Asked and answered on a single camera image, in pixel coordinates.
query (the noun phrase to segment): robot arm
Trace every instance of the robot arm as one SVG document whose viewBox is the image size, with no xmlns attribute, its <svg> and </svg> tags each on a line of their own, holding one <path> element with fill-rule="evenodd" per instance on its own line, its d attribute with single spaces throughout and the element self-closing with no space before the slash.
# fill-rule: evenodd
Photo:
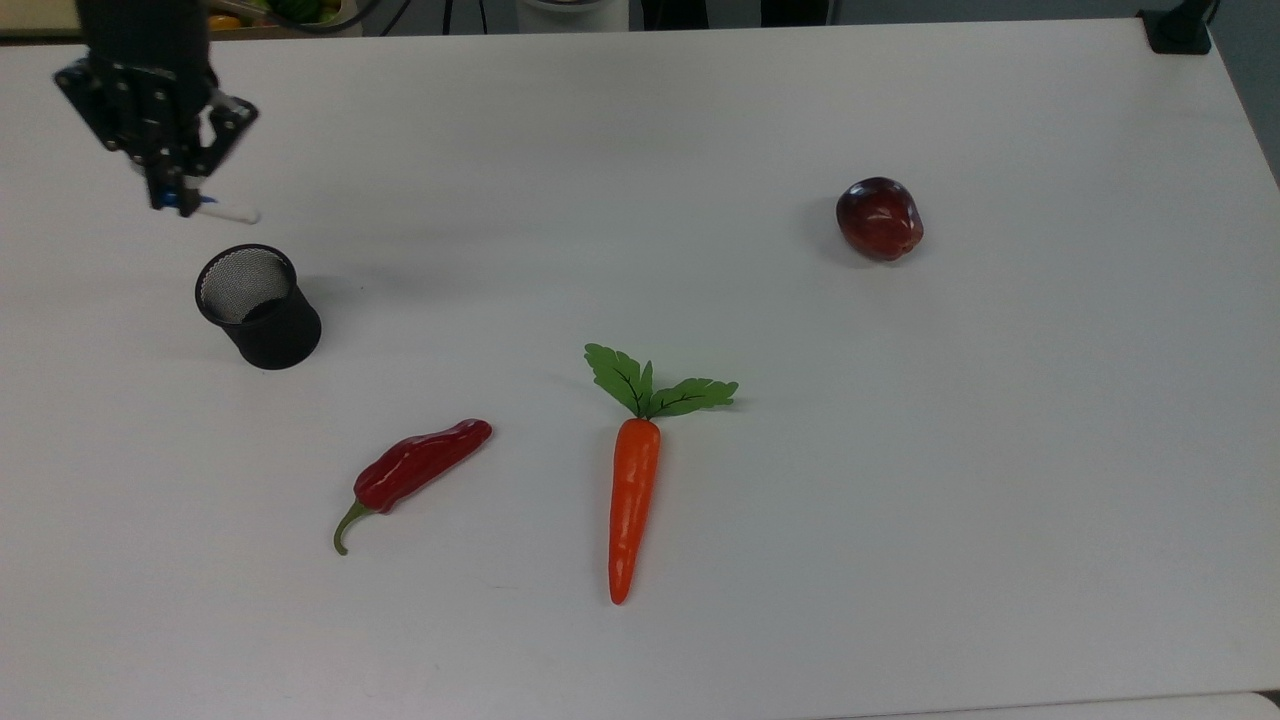
<svg viewBox="0 0 1280 720">
<path fill-rule="evenodd" d="M 218 87 L 205 0 L 76 0 L 88 55 L 54 82 L 110 151 L 147 182 L 151 208 L 200 208 L 200 184 L 257 119 Z M 205 109 L 214 141 L 201 142 Z"/>
</svg>

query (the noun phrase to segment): black cable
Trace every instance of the black cable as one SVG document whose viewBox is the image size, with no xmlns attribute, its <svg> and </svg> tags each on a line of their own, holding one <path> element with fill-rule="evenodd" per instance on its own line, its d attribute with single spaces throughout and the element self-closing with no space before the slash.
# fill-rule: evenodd
<svg viewBox="0 0 1280 720">
<path fill-rule="evenodd" d="M 369 0 L 369 4 L 365 5 L 364 10 L 360 10 L 355 15 L 347 18 L 346 20 L 342 20 L 340 23 L 338 23 L 335 26 L 320 27 L 320 26 L 314 26 L 314 24 L 296 23 L 296 22 L 293 22 L 293 20 L 291 20 L 288 18 L 282 18 L 280 15 L 278 15 L 275 13 L 268 13 L 266 17 L 273 23 L 275 23 L 275 24 L 278 24 L 278 26 L 280 26 L 283 28 L 293 29 L 293 31 L 297 31 L 297 32 L 305 32 L 307 35 L 333 35 L 335 32 L 342 32 L 344 29 L 348 29 L 348 28 L 352 28 L 352 27 L 356 27 L 357 24 L 360 24 L 360 22 L 364 20 L 365 18 L 367 18 L 369 13 L 372 13 L 374 8 L 378 8 L 378 4 L 381 3 L 381 1 L 383 0 Z"/>
<path fill-rule="evenodd" d="M 413 0 L 404 0 L 403 3 L 401 3 L 401 9 L 396 10 L 396 14 L 392 15 L 392 22 L 387 23 L 387 27 L 383 28 L 383 32 L 378 33 L 378 37 L 387 37 L 387 33 L 390 32 L 393 27 L 396 27 L 396 23 L 399 22 L 401 15 L 404 14 L 404 10 L 408 9 L 408 4 L 412 1 Z"/>
</svg>

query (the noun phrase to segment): red chili pepper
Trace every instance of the red chili pepper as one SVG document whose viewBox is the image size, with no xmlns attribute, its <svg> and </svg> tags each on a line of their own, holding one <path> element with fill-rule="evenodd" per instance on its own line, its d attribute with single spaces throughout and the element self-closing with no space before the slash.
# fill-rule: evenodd
<svg viewBox="0 0 1280 720">
<path fill-rule="evenodd" d="M 347 555 L 342 544 L 347 525 L 372 512 L 390 512 L 397 502 L 479 450 L 492 434 L 493 425 L 472 418 L 447 430 L 404 438 L 393 445 L 356 478 L 356 502 L 333 533 L 333 547 L 338 555 Z"/>
</svg>

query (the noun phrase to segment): floor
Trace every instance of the floor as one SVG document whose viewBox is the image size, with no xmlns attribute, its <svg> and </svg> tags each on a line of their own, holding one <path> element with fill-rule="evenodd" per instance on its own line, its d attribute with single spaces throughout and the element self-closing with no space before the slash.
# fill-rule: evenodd
<svg viewBox="0 0 1280 720">
<path fill-rule="evenodd" d="M 489 32 L 516 32 L 516 3 L 488 0 Z M 631 1 L 631 27 L 640 29 L 640 0 Z M 1178 0 L 837 0 L 840 24 L 1132 18 L 1138 9 L 1169 9 Z M 378 35 L 399 8 L 383 0 L 365 24 Z M 758 0 L 707 0 L 716 28 L 759 27 Z M 390 35 L 439 35 L 444 0 L 411 0 Z M 457 0 L 453 33 L 479 33 L 477 0 Z M 1222 0 L 1212 24 L 1236 92 L 1253 122 L 1271 172 L 1280 178 L 1280 0 Z"/>
</svg>

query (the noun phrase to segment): fruit basket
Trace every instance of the fruit basket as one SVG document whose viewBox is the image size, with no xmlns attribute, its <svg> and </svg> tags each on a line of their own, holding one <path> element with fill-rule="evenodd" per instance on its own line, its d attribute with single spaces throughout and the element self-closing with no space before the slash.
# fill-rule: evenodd
<svg viewBox="0 0 1280 720">
<path fill-rule="evenodd" d="M 356 0 L 320 0 L 320 4 L 325 6 L 329 13 L 321 15 L 325 18 L 324 22 L 311 23 L 316 27 L 328 27 L 338 24 L 343 20 L 349 19 L 356 14 L 358 8 L 356 6 Z M 233 10 L 224 10 L 216 6 L 215 3 L 210 4 L 210 33 L 209 37 L 212 40 L 279 40 L 289 37 L 360 37 L 364 33 L 361 23 L 349 27 L 344 31 L 335 32 L 333 35 L 307 35 L 305 32 L 297 32 L 287 29 L 278 26 L 268 26 L 261 22 L 255 22 L 252 18 L 246 15 L 238 15 Z M 215 20 L 214 17 L 220 15 L 221 18 L 230 18 L 233 22 L 224 19 Z"/>
</svg>

